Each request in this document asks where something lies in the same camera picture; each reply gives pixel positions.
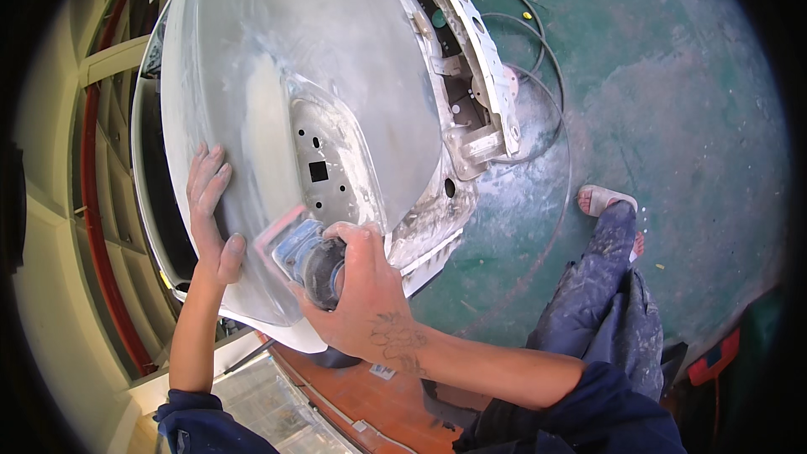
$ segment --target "red object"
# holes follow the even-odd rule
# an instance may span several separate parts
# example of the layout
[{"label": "red object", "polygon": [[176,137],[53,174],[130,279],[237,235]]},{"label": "red object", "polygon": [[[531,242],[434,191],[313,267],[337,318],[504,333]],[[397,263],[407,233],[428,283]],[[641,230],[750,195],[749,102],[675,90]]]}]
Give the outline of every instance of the red object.
[{"label": "red object", "polygon": [[[116,0],[109,21],[104,27],[98,51],[106,50],[112,44],[115,30],[124,11],[127,0]],[[87,87],[87,100],[84,105],[84,125],[82,126],[82,200],[86,206],[84,221],[87,228],[87,237],[90,240],[90,254],[93,257],[95,274],[101,286],[101,293],[109,309],[112,322],[118,331],[126,352],[135,362],[141,377],[145,377],[156,370],[143,341],[137,334],[132,318],[126,310],[124,298],[120,296],[120,289],[106,252],[106,240],[101,226],[101,211],[98,207],[98,186],[95,172],[95,127],[98,124],[98,86],[93,84]]]},{"label": "red object", "polygon": [[687,374],[689,374],[692,385],[701,385],[711,379],[717,379],[720,372],[737,356],[739,348],[740,328],[737,328],[731,332],[731,335],[723,338],[721,343],[707,352],[705,356],[687,368]]}]

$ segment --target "hand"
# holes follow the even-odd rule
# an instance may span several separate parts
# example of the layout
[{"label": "hand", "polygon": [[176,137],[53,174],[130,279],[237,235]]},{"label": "hand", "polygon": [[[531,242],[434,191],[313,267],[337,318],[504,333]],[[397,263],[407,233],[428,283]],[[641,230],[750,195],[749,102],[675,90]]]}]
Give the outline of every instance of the hand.
[{"label": "hand", "polygon": [[222,165],[223,161],[224,148],[220,144],[209,153],[206,143],[199,144],[190,164],[186,195],[190,207],[190,233],[199,254],[196,270],[220,285],[227,285],[238,280],[246,240],[242,235],[233,234],[225,244],[213,217],[213,210],[232,176],[232,166]]},{"label": "hand", "polygon": [[332,312],[318,309],[303,288],[292,283],[303,315],[333,348],[370,363],[422,374],[416,349],[427,339],[404,297],[400,273],[390,267],[378,227],[338,222],[323,237],[341,237],[345,251],[345,283]]}]

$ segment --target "person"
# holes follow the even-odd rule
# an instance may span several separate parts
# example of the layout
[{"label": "person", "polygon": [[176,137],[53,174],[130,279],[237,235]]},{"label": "person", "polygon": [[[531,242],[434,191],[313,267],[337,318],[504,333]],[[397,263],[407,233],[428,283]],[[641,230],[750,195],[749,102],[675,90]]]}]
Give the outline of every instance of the person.
[{"label": "person", "polygon": [[[216,316],[246,248],[237,234],[225,242],[213,217],[231,175],[221,146],[198,147],[187,184],[198,265],[171,346],[169,401],[155,416],[172,452],[277,452],[210,394]],[[325,237],[347,244],[336,309],[320,310],[299,285],[290,287],[329,346],[494,398],[454,442],[457,452],[684,452],[671,415],[657,403],[659,313],[630,266],[643,240],[634,245],[636,201],[586,185],[578,203],[599,216],[594,235],[580,262],[567,267],[525,348],[456,338],[418,323],[372,224],[340,222],[326,230]]]}]

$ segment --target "white sandal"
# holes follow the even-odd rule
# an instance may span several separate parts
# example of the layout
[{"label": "white sandal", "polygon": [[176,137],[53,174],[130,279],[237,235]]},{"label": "white sandal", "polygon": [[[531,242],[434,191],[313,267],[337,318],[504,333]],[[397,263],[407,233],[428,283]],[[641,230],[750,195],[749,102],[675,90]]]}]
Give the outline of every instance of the white sandal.
[{"label": "white sandal", "polygon": [[608,207],[608,202],[611,198],[627,201],[629,204],[631,204],[631,206],[633,206],[633,210],[636,212],[639,211],[639,204],[636,203],[635,198],[631,197],[630,195],[615,192],[597,185],[585,185],[577,191],[577,206],[580,207],[580,193],[589,190],[591,191],[591,205],[588,207],[588,212],[584,212],[589,216],[600,217],[600,214],[602,214],[605,208]]}]

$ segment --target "yellow object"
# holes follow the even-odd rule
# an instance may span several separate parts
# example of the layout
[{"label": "yellow object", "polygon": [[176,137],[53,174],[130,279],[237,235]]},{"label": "yellow object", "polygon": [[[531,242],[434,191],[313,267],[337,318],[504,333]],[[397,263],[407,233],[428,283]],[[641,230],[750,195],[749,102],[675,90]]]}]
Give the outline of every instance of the yellow object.
[{"label": "yellow object", "polygon": [[160,277],[162,278],[162,281],[166,283],[166,287],[168,289],[171,289],[171,283],[168,282],[168,278],[166,277],[166,274],[162,270],[160,270]]}]

